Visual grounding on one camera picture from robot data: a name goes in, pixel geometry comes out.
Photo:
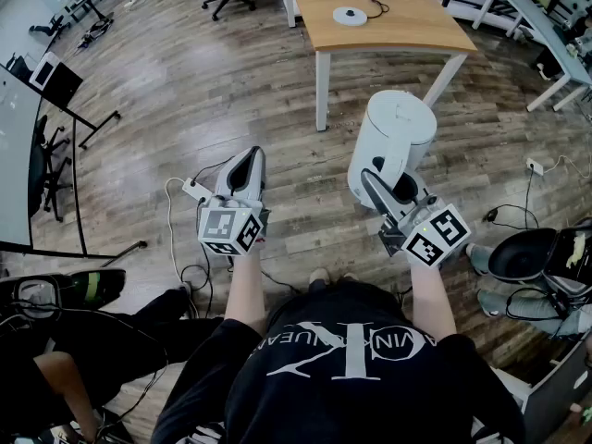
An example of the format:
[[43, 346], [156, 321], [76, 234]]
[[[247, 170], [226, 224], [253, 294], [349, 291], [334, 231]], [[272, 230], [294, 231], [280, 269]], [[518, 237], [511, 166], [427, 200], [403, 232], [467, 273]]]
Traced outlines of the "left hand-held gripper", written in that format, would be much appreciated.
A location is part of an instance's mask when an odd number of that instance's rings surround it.
[[216, 196], [202, 208], [198, 240], [211, 253], [248, 255], [266, 235], [270, 211], [260, 201], [265, 189], [265, 152], [252, 147], [220, 171]]

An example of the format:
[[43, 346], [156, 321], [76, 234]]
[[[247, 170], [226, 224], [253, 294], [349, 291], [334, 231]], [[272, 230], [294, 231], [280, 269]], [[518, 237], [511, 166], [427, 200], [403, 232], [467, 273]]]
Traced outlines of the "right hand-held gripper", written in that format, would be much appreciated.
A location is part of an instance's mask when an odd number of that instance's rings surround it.
[[[431, 195], [416, 172], [401, 174], [397, 195], [367, 168], [362, 170], [361, 182], [375, 209], [385, 216], [378, 237], [389, 256], [406, 253], [415, 262], [435, 268], [471, 235], [456, 207]], [[407, 213], [407, 204], [418, 205]]]

